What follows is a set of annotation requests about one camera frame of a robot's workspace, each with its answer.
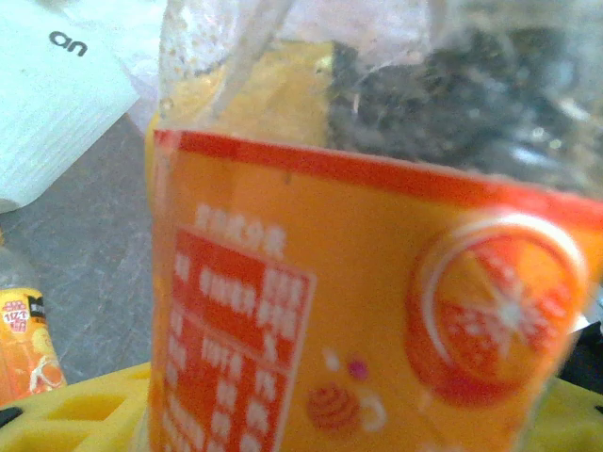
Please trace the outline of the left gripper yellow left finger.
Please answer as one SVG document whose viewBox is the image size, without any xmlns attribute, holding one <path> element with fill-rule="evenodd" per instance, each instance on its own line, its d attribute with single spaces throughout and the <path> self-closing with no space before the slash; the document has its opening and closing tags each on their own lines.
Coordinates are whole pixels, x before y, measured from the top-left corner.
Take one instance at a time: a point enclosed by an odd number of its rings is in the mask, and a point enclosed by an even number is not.
<svg viewBox="0 0 603 452">
<path fill-rule="evenodd" d="M 151 366 L 135 365 L 1 407 L 3 451 L 143 451 Z"/>
</svg>

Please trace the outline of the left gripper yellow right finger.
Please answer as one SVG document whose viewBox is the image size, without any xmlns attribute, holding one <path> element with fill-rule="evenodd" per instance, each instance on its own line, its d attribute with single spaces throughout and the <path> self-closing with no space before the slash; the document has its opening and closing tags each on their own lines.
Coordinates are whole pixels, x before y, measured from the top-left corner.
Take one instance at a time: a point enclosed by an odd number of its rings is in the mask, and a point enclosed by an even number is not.
<svg viewBox="0 0 603 452">
<path fill-rule="evenodd" d="M 569 355 L 540 407 L 529 451 L 602 450 L 602 326 L 578 331 Z"/>
</svg>

